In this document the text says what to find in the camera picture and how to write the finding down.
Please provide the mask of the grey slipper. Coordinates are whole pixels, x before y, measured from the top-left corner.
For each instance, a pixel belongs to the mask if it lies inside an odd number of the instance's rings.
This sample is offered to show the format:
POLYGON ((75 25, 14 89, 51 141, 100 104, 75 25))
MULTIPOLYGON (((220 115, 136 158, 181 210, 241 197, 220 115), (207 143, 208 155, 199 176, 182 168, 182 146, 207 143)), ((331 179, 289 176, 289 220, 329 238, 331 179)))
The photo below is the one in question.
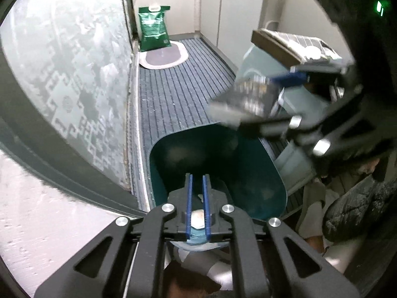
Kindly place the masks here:
POLYGON ((233 290, 231 256, 225 250, 195 252, 175 247, 173 256, 184 269, 207 276, 220 285, 222 291, 233 290))

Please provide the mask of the green rice bag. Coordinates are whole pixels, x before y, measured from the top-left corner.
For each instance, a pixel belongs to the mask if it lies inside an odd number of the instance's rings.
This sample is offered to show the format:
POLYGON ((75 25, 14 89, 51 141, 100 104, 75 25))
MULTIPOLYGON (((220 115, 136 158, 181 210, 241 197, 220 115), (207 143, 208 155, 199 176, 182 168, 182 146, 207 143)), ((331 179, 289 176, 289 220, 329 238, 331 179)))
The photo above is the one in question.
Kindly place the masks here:
POLYGON ((170 11, 169 5, 153 5, 152 7, 139 8, 141 52, 171 47, 165 25, 165 13, 167 11, 170 11))

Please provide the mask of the patterned frosted glass door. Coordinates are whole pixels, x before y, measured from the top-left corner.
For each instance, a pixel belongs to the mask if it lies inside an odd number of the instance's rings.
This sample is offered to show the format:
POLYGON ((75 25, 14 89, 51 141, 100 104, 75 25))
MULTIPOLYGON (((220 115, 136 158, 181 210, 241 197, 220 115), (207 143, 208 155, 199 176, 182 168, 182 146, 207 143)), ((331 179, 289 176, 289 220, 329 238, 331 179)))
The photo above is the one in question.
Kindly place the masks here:
POLYGON ((132 46, 125 0, 16 0, 1 24, 1 43, 44 119, 89 164, 127 187, 132 46))

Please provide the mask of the white kitchen base cabinet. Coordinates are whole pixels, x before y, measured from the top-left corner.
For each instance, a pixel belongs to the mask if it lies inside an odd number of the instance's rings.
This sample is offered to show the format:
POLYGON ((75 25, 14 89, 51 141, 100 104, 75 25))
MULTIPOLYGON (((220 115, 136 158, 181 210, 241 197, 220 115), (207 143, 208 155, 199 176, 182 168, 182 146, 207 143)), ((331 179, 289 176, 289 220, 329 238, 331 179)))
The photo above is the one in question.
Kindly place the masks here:
POLYGON ((259 28, 264 0, 200 0, 200 33, 239 67, 259 28))

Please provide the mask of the brown wooden board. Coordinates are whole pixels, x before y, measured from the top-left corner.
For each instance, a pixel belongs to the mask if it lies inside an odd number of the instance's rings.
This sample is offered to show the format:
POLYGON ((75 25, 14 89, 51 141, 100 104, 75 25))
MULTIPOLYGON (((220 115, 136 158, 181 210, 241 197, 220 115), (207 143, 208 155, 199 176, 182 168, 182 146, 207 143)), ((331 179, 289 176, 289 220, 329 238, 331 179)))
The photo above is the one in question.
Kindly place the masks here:
POLYGON ((253 30, 251 42, 259 49, 267 52, 284 67, 292 67, 303 63, 303 59, 296 52, 264 31, 253 30))

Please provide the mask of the dark teal trash bin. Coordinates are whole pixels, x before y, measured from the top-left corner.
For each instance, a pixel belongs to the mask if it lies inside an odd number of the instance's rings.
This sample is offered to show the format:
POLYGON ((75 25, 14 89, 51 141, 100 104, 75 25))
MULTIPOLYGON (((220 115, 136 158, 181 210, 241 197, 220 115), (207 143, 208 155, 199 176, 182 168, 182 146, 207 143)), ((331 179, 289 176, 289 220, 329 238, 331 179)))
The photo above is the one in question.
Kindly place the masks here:
POLYGON ((287 205, 287 191, 263 144, 219 124, 200 126, 167 135, 154 144, 149 154, 150 181, 155 208, 144 222, 142 244, 160 252, 167 241, 167 222, 174 205, 168 196, 184 187, 186 174, 193 176, 193 210, 203 209, 202 177, 225 184, 229 204, 221 212, 231 224, 231 238, 209 243, 204 229, 191 227, 186 244, 193 250, 212 245, 230 245, 238 253, 254 252, 266 236, 266 222, 279 217, 287 205))

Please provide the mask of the blue striped floor runner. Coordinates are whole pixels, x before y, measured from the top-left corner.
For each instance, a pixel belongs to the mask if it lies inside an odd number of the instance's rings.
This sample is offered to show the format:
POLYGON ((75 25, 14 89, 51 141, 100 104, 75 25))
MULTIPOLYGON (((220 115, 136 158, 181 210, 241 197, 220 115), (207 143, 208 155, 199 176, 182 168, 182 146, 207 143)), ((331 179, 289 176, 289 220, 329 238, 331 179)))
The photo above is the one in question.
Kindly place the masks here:
MULTIPOLYGON (((217 124, 207 116, 209 99, 230 87, 233 71, 199 38, 184 39, 188 59, 169 69, 139 68, 137 104, 139 106, 139 136, 149 204, 156 206, 150 181, 149 154, 154 144, 167 135, 180 131, 217 124)), ((273 163, 287 142, 282 139, 258 139, 273 163)), ((301 190, 287 195, 283 217, 290 217, 301 209, 301 190)))

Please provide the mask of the oval grey pink mat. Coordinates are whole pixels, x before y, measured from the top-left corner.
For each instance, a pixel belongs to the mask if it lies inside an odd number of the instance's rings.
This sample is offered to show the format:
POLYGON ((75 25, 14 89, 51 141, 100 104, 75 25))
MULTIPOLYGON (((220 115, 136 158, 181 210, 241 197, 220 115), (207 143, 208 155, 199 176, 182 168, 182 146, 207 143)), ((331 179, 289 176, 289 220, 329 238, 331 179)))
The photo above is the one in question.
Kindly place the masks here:
POLYGON ((169 69, 183 64, 189 57, 186 47, 177 41, 171 41, 171 46, 139 52, 139 64, 150 70, 169 69))

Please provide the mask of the grey checked cloth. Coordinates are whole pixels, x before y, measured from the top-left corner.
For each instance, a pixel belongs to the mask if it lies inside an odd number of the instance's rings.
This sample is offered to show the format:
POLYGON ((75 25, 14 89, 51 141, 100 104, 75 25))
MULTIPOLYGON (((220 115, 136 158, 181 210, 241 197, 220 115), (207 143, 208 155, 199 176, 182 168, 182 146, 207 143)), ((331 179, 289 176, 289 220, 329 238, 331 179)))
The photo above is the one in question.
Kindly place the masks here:
POLYGON ((341 60, 342 57, 322 39, 311 36, 287 34, 268 29, 261 29, 261 32, 268 34, 273 40, 279 42, 293 54, 300 57, 301 61, 319 60, 341 60))

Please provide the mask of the grey-green plastic stool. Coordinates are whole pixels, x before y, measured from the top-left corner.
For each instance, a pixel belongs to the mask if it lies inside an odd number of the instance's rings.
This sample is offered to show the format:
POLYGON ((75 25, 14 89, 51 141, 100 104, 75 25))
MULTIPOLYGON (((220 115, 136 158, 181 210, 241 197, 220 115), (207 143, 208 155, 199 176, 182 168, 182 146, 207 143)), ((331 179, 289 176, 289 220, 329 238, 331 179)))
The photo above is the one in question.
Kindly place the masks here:
MULTIPOLYGON (((254 44, 248 49, 239 67, 236 79, 252 78, 255 76, 279 76, 288 74, 289 68, 284 67, 268 52, 254 44)), ((280 113, 302 114, 309 118, 328 108, 329 103, 310 93, 303 86, 290 87, 281 93, 278 101, 280 113)), ((303 151, 289 142, 280 155, 275 159, 280 177, 288 194, 293 194, 307 184, 316 175, 316 171, 303 151)))

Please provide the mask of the silver foil snack wrapper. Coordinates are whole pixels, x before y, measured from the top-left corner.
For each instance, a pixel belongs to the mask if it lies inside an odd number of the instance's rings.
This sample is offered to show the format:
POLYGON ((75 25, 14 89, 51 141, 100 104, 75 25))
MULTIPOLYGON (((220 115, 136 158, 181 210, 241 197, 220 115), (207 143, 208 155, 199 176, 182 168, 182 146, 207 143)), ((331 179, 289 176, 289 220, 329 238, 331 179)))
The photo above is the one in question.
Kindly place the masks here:
POLYGON ((259 122, 276 115, 282 93, 283 88, 267 77, 239 79, 209 100, 207 114, 228 126, 259 122))

